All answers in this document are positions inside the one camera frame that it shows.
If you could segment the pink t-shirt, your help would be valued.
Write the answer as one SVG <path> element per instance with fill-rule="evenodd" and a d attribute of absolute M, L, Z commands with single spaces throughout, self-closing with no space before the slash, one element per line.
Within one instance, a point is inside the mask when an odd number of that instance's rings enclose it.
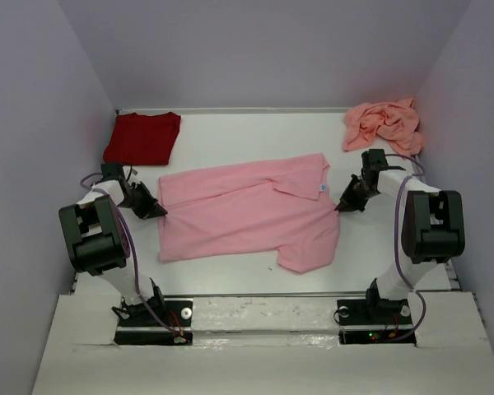
<path fill-rule="evenodd" d="M 317 153 L 161 177 L 161 261 L 275 251 L 291 272 L 330 265 L 340 230 L 329 169 Z"/>

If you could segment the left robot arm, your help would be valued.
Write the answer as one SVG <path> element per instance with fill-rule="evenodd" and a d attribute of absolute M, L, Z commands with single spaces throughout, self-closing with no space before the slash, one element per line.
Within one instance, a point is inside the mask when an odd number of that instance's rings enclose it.
<path fill-rule="evenodd" d="M 58 211 L 69 260 L 76 272 L 99 277 L 120 293 L 121 306 L 113 308 L 120 319 L 168 328 L 162 321 L 168 313 L 164 296 L 151 278 L 140 274 L 136 246 L 121 210 L 131 210 L 140 220 L 160 218 L 168 211 L 123 165 L 104 163 L 98 175 L 90 186 L 90 176 L 81 180 L 87 190 L 81 201 Z"/>

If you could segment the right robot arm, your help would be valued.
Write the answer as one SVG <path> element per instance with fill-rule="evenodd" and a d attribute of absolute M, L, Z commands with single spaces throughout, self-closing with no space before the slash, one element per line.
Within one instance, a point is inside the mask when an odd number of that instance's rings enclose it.
<path fill-rule="evenodd" d="M 394 262 L 374 279 L 362 299 L 338 302 L 342 324 L 381 325 L 396 317 L 410 321 L 408 295 L 436 265 L 461 255 L 465 248 L 463 201 L 459 192 L 423 183 L 420 174 L 390 165 L 382 149 L 361 155 L 336 209 L 364 211 L 368 201 L 385 195 L 395 201 Z"/>

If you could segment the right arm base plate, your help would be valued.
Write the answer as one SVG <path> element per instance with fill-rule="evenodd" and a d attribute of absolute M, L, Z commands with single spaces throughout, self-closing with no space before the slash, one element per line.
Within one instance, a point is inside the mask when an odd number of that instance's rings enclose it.
<path fill-rule="evenodd" d="M 338 340 L 343 346 L 416 344 L 408 301 L 371 302 L 366 298 L 341 299 L 333 313 Z"/>

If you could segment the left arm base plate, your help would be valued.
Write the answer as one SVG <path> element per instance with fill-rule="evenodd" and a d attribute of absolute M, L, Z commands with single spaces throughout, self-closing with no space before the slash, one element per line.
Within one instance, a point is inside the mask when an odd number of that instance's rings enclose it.
<path fill-rule="evenodd" d="M 193 343 L 193 300 L 167 298 L 166 309 L 153 307 L 156 316 L 165 324 L 160 325 L 144 309 L 132 317 L 121 303 L 113 307 L 117 316 L 114 342 L 121 346 L 191 346 Z"/>

